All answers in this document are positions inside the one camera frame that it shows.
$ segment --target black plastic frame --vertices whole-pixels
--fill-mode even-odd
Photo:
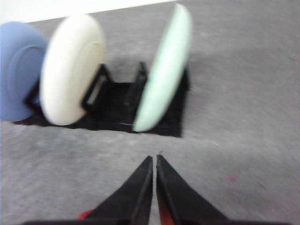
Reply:
[[[147,75],[145,63],[140,62],[134,82],[114,82],[107,66],[102,64],[82,100],[82,107],[87,111],[87,114],[78,122],[62,127],[135,133],[132,130],[133,122],[147,82]],[[152,130],[145,133],[181,136],[182,115],[188,89],[188,69],[185,68],[176,94],[164,117]],[[34,115],[15,122],[16,124],[42,127],[56,126],[46,120],[40,106],[33,102],[38,93],[39,81],[24,100],[24,103],[35,112]]]

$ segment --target gray surface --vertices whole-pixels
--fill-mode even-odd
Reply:
[[[300,223],[300,2],[183,1],[194,19],[183,138],[1,124],[1,221],[75,218],[162,152],[230,218]],[[173,4],[93,14],[119,81],[148,65]],[[50,37],[61,19],[33,25]],[[150,224],[159,224],[154,194]]]

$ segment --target black stand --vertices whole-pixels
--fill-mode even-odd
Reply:
[[[188,70],[185,69],[183,73],[177,92],[164,117],[156,127],[146,133],[181,136],[181,119],[186,92],[189,88]],[[106,65],[102,64],[82,100],[82,107],[87,111],[87,114],[77,123],[63,127],[135,133],[132,126],[147,81],[147,74],[144,62],[140,62],[134,82],[114,82]],[[33,103],[34,98],[39,93],[38,88],[39,82],[35,84],[24,100],[25,104],[34,110],[35,114],[30,118],[15,122],[16,124],[55,126],[46,120],[40,106]]]

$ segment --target round disc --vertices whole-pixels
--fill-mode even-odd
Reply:
[[[104,60],[104,36],[89,15],[65,19],[55,31],[42,67],[41,106],[56,125],[77,122],[81,101]]]
[[[180,84],[188,60],[191,36],[191,15],[183,5],[176,4],[137,108],[134,131],[150,130],[164,116]]]
[[[20,121],[33,114],[23,100],[38,81],[46,40],[21,22],[1,25],[1,120]]]

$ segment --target white wall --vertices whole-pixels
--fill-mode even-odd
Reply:
[[[1,0],[1,23],[33,22],[172,0]]]

